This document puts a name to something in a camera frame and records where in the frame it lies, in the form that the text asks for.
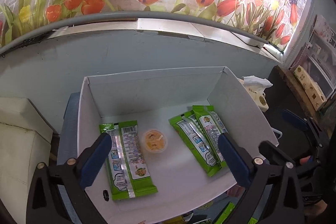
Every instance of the blue gripper pad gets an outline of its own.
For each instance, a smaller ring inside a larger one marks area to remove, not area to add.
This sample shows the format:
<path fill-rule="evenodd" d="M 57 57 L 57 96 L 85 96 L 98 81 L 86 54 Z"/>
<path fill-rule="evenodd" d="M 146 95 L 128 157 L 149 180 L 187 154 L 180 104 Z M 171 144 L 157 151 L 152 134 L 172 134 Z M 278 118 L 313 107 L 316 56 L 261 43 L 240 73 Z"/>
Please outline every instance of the blue gripper pad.
<path fill-rule="evenodd" d="M 252 182 L 250 178 L 251 177 L 250 170 L 247 164 L 239 155 L 238 151 L 236 151 L 234 146 L 231 144 L 229 139 L 224 134 L 219 135 L 218 148 L 227 166 L 229 167 L 230 171 L 235 177 L 237 183 L 240 186 L 243 186 L 246 189 L 248 189 Z M 246 156 L 251 158 L 251 156 L 245 149 L 241 147 L 238 147 L 238 149 L 241 149 L 240 153 L 246 153 L 247 154 Z"/>
<path fill-rule="evenodd" d="M 304 119 L 289 111 L 288 109 L 282 111 L 282 118 L 298 130 L 306 131 L 309 128 L 307 122 Z"/>
<path fill-rule="evenodd" d="M 83 168 L 80 173 L 80 186 L 82 189 L 89 187 L 93 184 L 100 168 L 103 166 L 108 154 L 111 151 L 112 140 L 110 135 L 105 135 L 105 137 L 100 141 L 97 148 L 94 150 L 92 155 L 84 163 Z"/>

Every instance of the light blue wall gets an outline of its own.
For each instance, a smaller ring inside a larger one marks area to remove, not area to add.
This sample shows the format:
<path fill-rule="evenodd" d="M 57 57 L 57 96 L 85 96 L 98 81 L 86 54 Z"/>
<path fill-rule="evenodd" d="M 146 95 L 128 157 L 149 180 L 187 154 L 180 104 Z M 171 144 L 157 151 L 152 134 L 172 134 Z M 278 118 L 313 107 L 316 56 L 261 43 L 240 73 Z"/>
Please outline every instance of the light blue wall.
<path fill-rule="evenodd" d="M 88 75 L 176 67 L 227 66 L 237 77 L 268 77 L 276 61 L 223 42 L 150 31 L 100 31 L 56 37 L 0 58 L 0 96 L 27 97 L 60 132 L 71 93 Z"/>

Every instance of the yellow tulip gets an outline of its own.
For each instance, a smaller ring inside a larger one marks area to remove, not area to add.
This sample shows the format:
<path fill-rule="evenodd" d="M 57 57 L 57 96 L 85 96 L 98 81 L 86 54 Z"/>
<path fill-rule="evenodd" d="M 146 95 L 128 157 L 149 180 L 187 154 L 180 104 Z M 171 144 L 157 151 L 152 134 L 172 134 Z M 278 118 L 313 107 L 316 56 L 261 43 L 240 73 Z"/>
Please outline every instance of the yellow tulip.
<path fill-rule="evenodd" d="M 19 19 L 22 23 L 28 22 L 31 16 L 32 16 L 32 12 L 30 11 L 30 5 L 27 5 L 21 8 L 19 12 Z"/>
<path fill-rule="evenodd" d="M 278 7 L 279 7 L 279 2 L 277 0 L 274 0 L 271 5 L 272 10 L 276 10 Z"/>

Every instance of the snack wrapper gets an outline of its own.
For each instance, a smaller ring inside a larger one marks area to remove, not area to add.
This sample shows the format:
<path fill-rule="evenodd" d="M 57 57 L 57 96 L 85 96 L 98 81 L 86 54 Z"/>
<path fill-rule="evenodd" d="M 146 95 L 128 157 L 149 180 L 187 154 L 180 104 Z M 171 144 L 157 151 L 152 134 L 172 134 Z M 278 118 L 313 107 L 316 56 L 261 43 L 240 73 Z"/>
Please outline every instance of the snack wrapper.
<path fill-rule="evenodd" d="M 169 119 L 169 123 L 177 131 L 208 176 L 213 176 L 221 169 L 193 111 L 173 117 Z"/>
<path fill-rule="evenodd" d="M 99 129 L 112 139 L 111 152 L 106 159 L 112 199 L 157 193 L 142 156 L 137 121 L 100 124 Z"/>
<path fill-rule="evenodd" d="M 226 167 L 227 165 L 218 148 L 219 135 L 227 133 L 223 122 L 217 113 L 214 112 L 213 106 L 193 106 L 193 111 L 205 137 L 207 138 L 212 150 L 215 152 L 221 167 Z"/>

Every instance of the white cushion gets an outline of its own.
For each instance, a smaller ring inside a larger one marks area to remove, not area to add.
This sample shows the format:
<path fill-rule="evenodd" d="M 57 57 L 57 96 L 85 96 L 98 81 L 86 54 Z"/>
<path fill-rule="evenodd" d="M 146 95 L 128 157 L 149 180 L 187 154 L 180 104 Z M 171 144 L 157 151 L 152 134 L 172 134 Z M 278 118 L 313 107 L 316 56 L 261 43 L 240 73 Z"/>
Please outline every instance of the white cushion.
<path fill-rule="evenodd" d="M 27 98 L 0 97 L 0 123 L 34 130 L 49 143 L 53 136 L 53 130 Z"/>
<path fill-rule="evenodd" d="M 0 123 L 0 198 L 17 224 L 26 223 L 30 183 L 50 146 L 36 131 Z"/>

